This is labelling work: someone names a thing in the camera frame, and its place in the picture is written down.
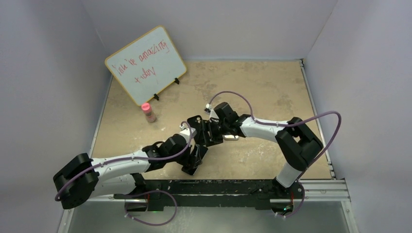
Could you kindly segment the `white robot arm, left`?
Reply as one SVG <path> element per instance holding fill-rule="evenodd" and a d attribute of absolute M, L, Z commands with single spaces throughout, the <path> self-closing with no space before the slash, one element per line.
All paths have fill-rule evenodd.
<path fill-rule="evenodd" d="M 134 199 L 143 196 L 142 173 L 176 162 L 192 175 L 207 152 L 209 142 L 186 129 L 165 141 L 157 141 L 142 149 L 110 158 L 91 158 L 87 153 L 76 155 L 54 176 L 55 201 L 64 209 L 80 206 L 89 198 L 124 194 Z"/>

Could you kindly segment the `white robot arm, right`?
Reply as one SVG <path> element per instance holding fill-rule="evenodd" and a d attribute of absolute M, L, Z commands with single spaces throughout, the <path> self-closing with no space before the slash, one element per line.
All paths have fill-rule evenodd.
<path fill-rule="evenodd" d="M 277 123 L 253 118 L 250 114 L 238 115 L 227 102 L 210 110 L 208 119 L 197 115 L 187 122 L 196 131 L 195 143 L 206 147 L 221 144 L 226 135 L 277 143 L 286 159 L 273 184 L 273 192 L 280 198 L 291 193 L 292 184 L 324 148 L 321 140 L 298 117 Z"/>

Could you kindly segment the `clear phone case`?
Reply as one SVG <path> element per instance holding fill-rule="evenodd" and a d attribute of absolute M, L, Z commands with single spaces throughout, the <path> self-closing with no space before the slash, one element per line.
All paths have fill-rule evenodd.
<path fill-rule="evenodd" d="M 233 134 L 224 134 L 223 139 L 226 141 L 237 141 L 239 140 L 239 136 Z"/>

